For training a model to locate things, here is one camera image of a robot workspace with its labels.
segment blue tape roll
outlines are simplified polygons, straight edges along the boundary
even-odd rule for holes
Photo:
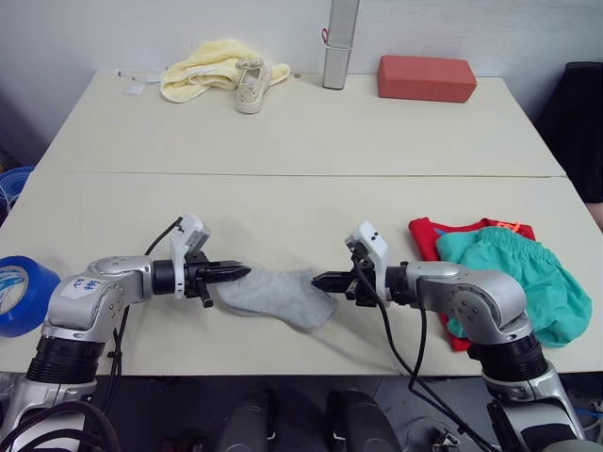
[[[0,336],[15,337],[36,329],[59,282],[54,271],[28,257],[0,259]]]

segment white shoe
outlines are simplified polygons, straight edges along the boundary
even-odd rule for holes
[[[272,68],[261,58],[240,59],[236,68],[242,71],[236,89],[236,109],[241,113],[257,113],[272,81]]]

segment black cable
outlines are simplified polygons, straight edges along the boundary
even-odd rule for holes
[[[51,408],[37,412],[22,421],[4,440],[0,442],[0,452],[6,452],[12,446],[14,441],[23,434],[24,431],[32,428],[39,422],[42,422],[49,417],[65,414],[69,412],[78,412],[98,430],[99,439],[102,441],[103,448],[106,452],[120,452],[120,443],[113,426],[105,417],[105,415],[95,406],[90,403],[72,401],[64,402]]]
[[[103,442],[96,436],[75,428],[62,428],[60,430],[49,431],[39,436],[35,440],[24,445],[19,452],[37,452],[40,451],[37,446],[57,439],[77,440],[81,444],[90,445],[103,449]]]
[[[418,373],[421,369],[421,365],[423,364],[423,355],[425,354],[425,345],[427,343],[427,313],[425,312],[425,306],[423,305],[423,301],[419,297],[416,298],[416,304],[418,304],[418,309],[421,312],[421,341],[418,346],[415,368],[413,369],[411,378],[408,381],[408,390],[410,392],[413,391],[413,386],[415,385],[415,381],[418,378]]]
[[[151,252],[153,251],[153,249],[157,246],[157,244],[163,240],[163,238],[170,233],[170,231],[175,228],[176,226],[180,225],[180,221],[182,221],[182,217],[178,217],[170,226],[168,226],[168,228],[159,235],[158,238],[155,239],[155,241],[149,246],[149,248],[146,250],[146,252],[144,253],[145,256],[148,256],[149,254],[151,254]]]
[[[377,303],[377,306],[379,307],[379,311],[381,312],[381,315],[383,318],[383,324],[385,326],[385,334],[387,335],[387,342],[389,343],[389,347],[391,348],[392,352],[394,353],[394,356],[399,361],[399,363],[402,365],[404,370],[406,370],[406,372],[408,372],[408,374],[412,376],[415,373],[415,371],[413,369],[411,369],[411,367],[402,359],[402,357],[400,356],[400,354],[398,352],[398,349],[396,348],[396,345],[394,344],[394,338],[392,335],[391,326],[389,324],[389,316],[387,315],[387,311],[385,309],[385,305],[383,304],[383,301],[381,300],[381,297],[379,297],[377,292],[375,292],[374,287],[368,281],[367,276],[365,275],[365,273],[362,271],[362,268],[360,268],[360,266],[358,264],[358,260],[356,258],[352,257],[352,261],[354,264],[354,273],[356,274],[358,280],[365,287],[365,289],[368,291],[370,296],[373,298],[373,300]],[[480,436],[479,433],[477,433],[475,430],[473,430],[473,428],[471,428],[463,419],[461,419],[459,417],[459,415],[456,414],[456,412],[448,404],[446,404],[446,402],[444,402],[444,400],[442,400],[442,398],[440,398],[439,395],[437,395],[433,391],[433,389],[430,388],[429,385],[417,374],[415,374],[415,379],[413,380],[413,383],[415,381],[425,391],[427,391],[427,393],[435,400],[435,402],[433,400],[427,398],[425,395],[421,394],[416,389],[412,389],[411,393],[413,393],[415,396],[421,398],[426,403],[430,404],[432,407],[434,407],[439,412],[444,414],[447,418],[449,418],[452,422],[457,424],[459,426],[460,430],[463,432],[466,432],[466,434],[475,442],[475,444],[481,450],[483,450],[485,452],[498,452],[487,441],[485,441]]]
[[[182,217],[178,217],[170,226],[166,228],[166,230],[161,233],[149,246],[149,248],[145,251],[144,255],[148,256],[153,252],[157,244],[168,235],[171,230],[180,225],[182,221]],[[113,405],[113,401],[117,396],[117,392],[119,390],[121,380],[122,380],[122,340],[123,335],[125,334],[125,325],[128,320],[128,314],[130,313],[130,307],[126,306],[123,310],[122,316],[122,324],[120,325],[119,331],[117,329],[113,330],[113,340],[115,342],[115,348],[113,351],[107,354],[108,358],[113,358],[113,363],[111,364],[111,371],[109,373],[109,379],[105,392],[105,401],[103,402],[103,412],[108,413]]]

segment green shorts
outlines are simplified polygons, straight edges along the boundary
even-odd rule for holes
[[[563,347],[586,330],[593,312],[591,299],[542,244],[508,229],[488,227],[442,235],[436,246],[443,261],[513,276],[526,291],[528,315],[545,346]],[[450,319],[448,330],[464,337],[456,318]]]

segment white label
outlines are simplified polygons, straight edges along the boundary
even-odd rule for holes
[[[104,282],[93,278],[75,278],[63,288],[60,295],[68,299],[81,299],[96,292]]]

